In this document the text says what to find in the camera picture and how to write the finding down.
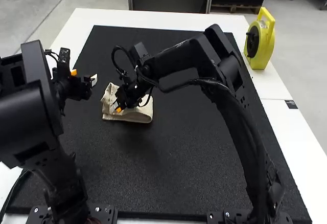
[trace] cloth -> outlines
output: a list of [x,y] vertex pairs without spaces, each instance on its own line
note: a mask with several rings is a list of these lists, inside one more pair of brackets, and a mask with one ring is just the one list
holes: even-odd
[[[103,120],[120,120],[135,123],[150,123],[153,117],[153,99],[150,97],[149,103],[144,107],[135,107],[133,109],[125,109],[120,113],[116,111],[111,112],[110,108],[116,100],[115,93],[118,90],[118,86],[113,83],[109,83],[104,95],[101,99],[102,102],[102,119]],[[144,105],[149,95],[145,95],[142,98],[140,106]]]

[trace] black label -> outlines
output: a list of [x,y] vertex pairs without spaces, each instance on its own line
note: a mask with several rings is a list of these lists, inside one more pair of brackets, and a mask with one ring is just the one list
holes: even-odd
[[290,109],[298,109],[297,105],[295,104],[294,100],[285,100],[288,108]]

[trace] white table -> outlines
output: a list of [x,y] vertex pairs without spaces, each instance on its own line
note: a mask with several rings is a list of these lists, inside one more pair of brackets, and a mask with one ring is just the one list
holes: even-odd
[[[244,49],[248,23],[244,16],[225,14],[182,14],[161,12],[76,9],[52,44],[59,53],[61,47],[71,49],[71,68],[74,66],[94,25],[203,31],[218,24],[224,32],[232,32],[241,52]],[[326,223],[327,157],[298,109],[289,109],[285,100],[292,97],[270,62],[264,71],[252,70],[245,57],[254,86],[277,137],[284,157],[295,179],[314,224]],[[49,60],[50,70],[54,67]],[[8,170],[0,164],[0,206],[5,201],[20,169]],[[4,223],[25,223],[26,216],[6,215]],[[119,220],[119,223],[138,222]]]

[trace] metal bracket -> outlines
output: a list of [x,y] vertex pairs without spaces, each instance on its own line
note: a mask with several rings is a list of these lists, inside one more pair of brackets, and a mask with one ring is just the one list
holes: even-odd
[[[117,224],[118,210],[111,205],[104,204],[90,204],[89,207],[89,219],[92,223],[101,224]],[[29,218],[26,224],[47,224],[52,223],[52,211],[50,207],[47,206],[34,206],[31,209]]]
[[[208,212],[207,224],[244,224],[250,214],[250,210],[240,209],[224,209],[222,212]],[[279,212],[278,218],[271,224],[293,224],[291,217],[284,213]]]

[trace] black rubber mat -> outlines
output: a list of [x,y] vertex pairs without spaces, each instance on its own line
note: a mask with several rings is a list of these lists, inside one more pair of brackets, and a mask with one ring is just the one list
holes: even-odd
[[[110,59],[115,45],[142,41],[150,54],[193,37],[197,32],[94,26],[75,65],[79,75],[98,73],[88,101],[67,101],[60,137],[85,179],[89,199],[120,211],[202,215],[223,208],[250,209],[240,160],[222,116],[199,87],[153,93],[153,121],[134,124],[102,120],[100,99],[109,82],[120,84]],[[228,38],[236,47],[233,35]],[[122,53],[117,61],[129,66]],[[243,66],[249,110],[266,149],[286,186],[282,210],[295,223],[311,223],[247,69]],[[176,84],[196,77],[188,70],[165,78]],[[38,179],[31,178],[10,207],[28,212],[44,204]]]

